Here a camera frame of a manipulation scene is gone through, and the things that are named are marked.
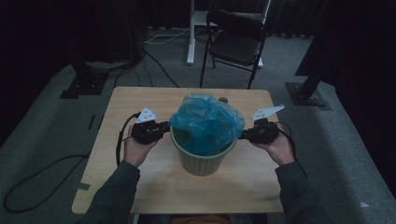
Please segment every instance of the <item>blue plastic bag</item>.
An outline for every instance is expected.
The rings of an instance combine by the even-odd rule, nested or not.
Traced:
[[[188,134],[183,148],[195,155],[212,156],[241,136],[245,119],[241,113],[212,95],[186,96],[170,123]]]

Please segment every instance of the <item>long sleeve shirt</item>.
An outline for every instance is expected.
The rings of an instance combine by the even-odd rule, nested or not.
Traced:
[[[298,162],[276,168],[276,175],[287,224],[331,223],[320,204],[319,192],[305,178]],[[96,192],[79,223],[127,223],[139,177],[140,171],[136,167],[122,161]]]

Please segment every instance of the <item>person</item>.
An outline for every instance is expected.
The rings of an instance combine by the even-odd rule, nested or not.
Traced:
[[[140,177],[138,167],[156,144],[142,145],[133,138],[124,141],[124,156],[120,166],[95,193],[88,211],[78,223],[128,222]],[[271,144],[252,145],[264,149],[279,165],[276,175],[286,223],[331,223],[320,203],[320,193],[309,183],[300,164],[294,159],[290,141],[284,134],[280,133]]]

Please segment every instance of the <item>table top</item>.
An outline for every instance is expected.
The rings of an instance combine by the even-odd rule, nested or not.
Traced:
[[[167,121],[191,92],[226,97],[228,104],[245,117],[245,129],[253,127],[251,117],[258,108],[273,106],[269,92],[262,90],[117,87],[81,179],[81,183],[90,187],[88,190],[78,189],[73,212],[84,214],[95,192],[116,170],[115,148],[125,120],[148,106],[158,116],[157,122]],[[272,115],[268,119],[276,121],[277,117]],[[264,150],[247,140],[238,140],[213,175],[191,175],[181,166],[177,149],[170,134],[166,133],[139,167],[141,176],[131,213],[283,212],[276,167]]]

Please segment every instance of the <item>black folding chair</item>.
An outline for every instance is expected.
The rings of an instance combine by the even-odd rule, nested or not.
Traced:
[[[250,89],[267,36],[265,26],[261,21],[250,17],[222,10],[211,10],[206,15],[206,30],[208,38],[200,87],[202,88],[204,81],[206,56],[209,53],[215,68],[215,62],[218,62],[250,71],[250,80],[247,85]]]

